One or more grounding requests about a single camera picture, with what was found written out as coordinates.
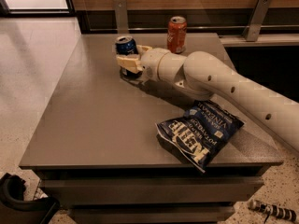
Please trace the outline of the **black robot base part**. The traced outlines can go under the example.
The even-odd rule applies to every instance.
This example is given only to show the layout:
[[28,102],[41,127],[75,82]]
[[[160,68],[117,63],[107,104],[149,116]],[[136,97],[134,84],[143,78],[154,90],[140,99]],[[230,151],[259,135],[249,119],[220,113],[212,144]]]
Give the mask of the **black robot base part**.
[[5,173],[0,178],[0,224],[48,224],[59,210],[59,202],[46,197],[25,201],[25,181]]

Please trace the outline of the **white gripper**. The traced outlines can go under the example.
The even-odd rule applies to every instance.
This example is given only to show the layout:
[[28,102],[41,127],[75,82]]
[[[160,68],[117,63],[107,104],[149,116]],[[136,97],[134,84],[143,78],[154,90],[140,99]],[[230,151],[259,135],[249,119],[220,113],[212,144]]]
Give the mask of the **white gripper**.
[[143,71],[143,74],[150,80],[159,81],[159,64],[162,58],[169,53],[168,49],[155,48],[145,45],[136,46],[138,54],[117,55],[117,64],[121,67],[124,74],[129,72],[138,74]]

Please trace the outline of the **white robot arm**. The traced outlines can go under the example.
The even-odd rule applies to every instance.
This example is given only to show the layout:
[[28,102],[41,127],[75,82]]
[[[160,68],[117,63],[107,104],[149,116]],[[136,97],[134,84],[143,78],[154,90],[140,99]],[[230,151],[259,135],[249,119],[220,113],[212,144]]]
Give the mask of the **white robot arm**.
[[299,103],[241,76],[210,53],[187,56],[140,46],[137,54],[116,56],[117,64],[147,79],[163,81],[194,100],[217,94],[286,147],[299,153]]

